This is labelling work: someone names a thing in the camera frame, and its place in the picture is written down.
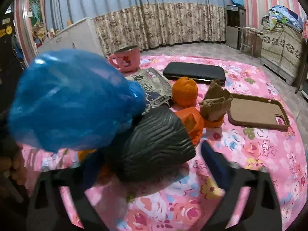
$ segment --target crumpled brown paper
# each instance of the crumpled brown paper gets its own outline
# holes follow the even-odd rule
[[[208,121],[216,121],[230,109],[232,100],[232,95],[221,88],[219,80],[212,80],[203,101],[200,102],[200,114]]]

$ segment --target wall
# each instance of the wall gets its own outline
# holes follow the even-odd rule
[[[297,0],[244,0],[246,8],[246,25],[262,28],[260,22],[266,11],[275,5],[282,5],[297,13],[300,17],[305,16],[304,9]]]
[[[44,13],[44,1],[41,0],[42,16],[46,25]],[[14,20],[16,35],[24,54],[25,63],[29,63],[37,54],[36,46],[32,39],[31,21],[27,17],[29,12],[29,0],[14,0]]]

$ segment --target mug handle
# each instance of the mug handle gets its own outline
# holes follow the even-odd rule
[[[114,59],[115,59],[115,54],[112,54],[109,56],[108,60],[109,60],[109,63],[114,66],[116,69],[120,69],[119,65],[117,63],[114,62]]]

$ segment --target brown patterned curtain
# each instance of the brown patterned curtain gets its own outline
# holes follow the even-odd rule
[[[196,3],[132,6],[94,19],[105,56],[119,48],[141,49],[192,41],[225,41],[225,8]]]

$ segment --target black door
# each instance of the black door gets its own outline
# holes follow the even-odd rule
[[[13,13],[0,19],[0,114],[10,107],[23,71],[12,48],[12,36],[15,34],[13,19]]]

